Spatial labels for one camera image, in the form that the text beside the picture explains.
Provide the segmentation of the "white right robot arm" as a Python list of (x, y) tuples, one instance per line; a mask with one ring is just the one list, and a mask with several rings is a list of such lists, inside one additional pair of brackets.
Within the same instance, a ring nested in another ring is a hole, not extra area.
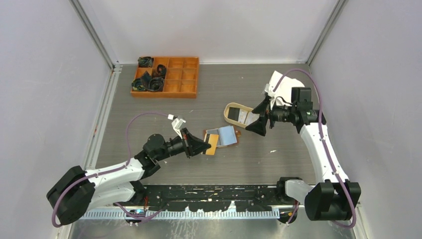
[(266, 86), (264, 95), (264, 100), (252, 110), (259, 115), (258, 120), (246, 130), (265, 136), (266, 125), (273, 128), (276, 122), (291, 123), (307, 147), (316, 176), (314, 186), (299, 177), (280, 178), (277, 200), (284, 205), (295, 200), (295, 206), (303, 205), (311, 221), (332, 221), (339, 226), (351, 221), (345, 227), (353, 227), (361, 188), (342, 170), (331, 146), (322, 110), (313, 109), (311, 88), (292, 87), (291, 102), (281, 106), (277, 102), (284, 98), (270, 86)]

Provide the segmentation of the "gold card black stripe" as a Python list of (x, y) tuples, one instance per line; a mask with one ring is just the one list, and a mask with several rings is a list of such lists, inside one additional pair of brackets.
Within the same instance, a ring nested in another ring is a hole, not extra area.
[(203, 154), (204, 155), (215, 155), (215, 151), (216, 151), (216, 148), (217, 148), (218, 140), (219, 140), (219, 135), (218, 134), (209, 134), (209, 133), (206, 133), (205, 134), (204, 141), (210, 145), (210, 148), (208, 148), (205, 151), (203, 151)]

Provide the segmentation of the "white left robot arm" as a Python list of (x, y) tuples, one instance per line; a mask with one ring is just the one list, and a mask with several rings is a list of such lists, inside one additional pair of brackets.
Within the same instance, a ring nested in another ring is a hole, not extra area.
[(183, 128), (169, 140), (160, 134), (150, 135), (142, 150), (123, 163), (94, 170), (71, 167), (46, 194), (53, 209), (52, 225), (69, 225), (87, 211), (107, 204), (130, 202), (138, 206), (145, 199), (140, 180), (157, 172), (159, 161), (181, 153), (190, 158), (210, 147)]

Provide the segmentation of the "orange leather card holder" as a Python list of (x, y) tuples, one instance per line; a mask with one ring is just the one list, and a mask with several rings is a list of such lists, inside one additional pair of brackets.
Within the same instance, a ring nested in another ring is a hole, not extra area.
[(241, 132), (235, 126), (227, 125), (217, 129), (219, 129), (219, 140), (217, 143), (217, 148), (237, 145), (239, 143)]

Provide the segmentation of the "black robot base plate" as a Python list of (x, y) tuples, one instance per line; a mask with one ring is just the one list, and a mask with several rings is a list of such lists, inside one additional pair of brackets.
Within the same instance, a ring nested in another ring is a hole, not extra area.
[(237, 212), (265, 212), (275, 206), (294, 206), (280, 185), (145, 185), (134, 199), (123, 206), (152, 211), (191, 212), (227, 211), (234, 204)]

